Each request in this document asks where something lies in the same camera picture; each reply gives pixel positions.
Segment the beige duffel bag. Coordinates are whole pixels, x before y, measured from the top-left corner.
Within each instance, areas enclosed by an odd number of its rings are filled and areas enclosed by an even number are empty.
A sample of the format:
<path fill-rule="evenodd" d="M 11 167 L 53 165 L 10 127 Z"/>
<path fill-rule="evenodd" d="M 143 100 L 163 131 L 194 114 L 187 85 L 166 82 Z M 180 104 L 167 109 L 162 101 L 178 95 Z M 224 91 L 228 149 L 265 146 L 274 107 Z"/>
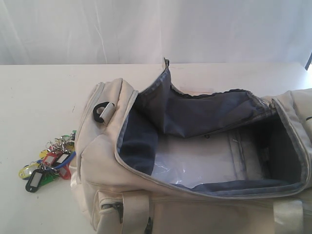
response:
<path fill-rule="evenodd" d="M 312 91 L 95 86 L 70 186 L 97 234 L 309 234 Z"/>

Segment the colourful key tag bunch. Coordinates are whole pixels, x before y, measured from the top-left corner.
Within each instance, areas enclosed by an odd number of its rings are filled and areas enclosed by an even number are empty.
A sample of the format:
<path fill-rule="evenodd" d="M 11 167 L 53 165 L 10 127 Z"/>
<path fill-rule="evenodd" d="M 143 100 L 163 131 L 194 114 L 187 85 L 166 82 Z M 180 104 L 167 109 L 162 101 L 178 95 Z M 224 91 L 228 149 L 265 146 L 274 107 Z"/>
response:
<path fill-rule="evenodd" d="M 49 141 L 46 149 L 39 154 L 39 160 L 25 165 L 19 171 L 19 177 L 26 180 L 25 189 L 35 193 L 38 189 L 59 177 L 64 180 L 71 178 L 69 164 L 76 156 L 75 152 L 76 131 L 70 135 L 62 135 Z"/>

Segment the dark stand at right edge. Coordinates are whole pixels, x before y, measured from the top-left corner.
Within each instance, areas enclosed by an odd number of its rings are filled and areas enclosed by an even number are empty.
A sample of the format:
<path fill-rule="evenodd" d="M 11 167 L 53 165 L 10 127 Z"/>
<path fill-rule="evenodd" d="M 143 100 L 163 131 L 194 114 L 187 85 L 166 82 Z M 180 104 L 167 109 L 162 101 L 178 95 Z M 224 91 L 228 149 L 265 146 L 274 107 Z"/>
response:
<path fill-rule="evenodd" d="M 305 65 L 305 70 L 308 70 L 308 68 L 311 65 L 311 63 L 312 63 L 312 53 L 310 54 L 309 59 L 308 59 L 306 65 Z"/>

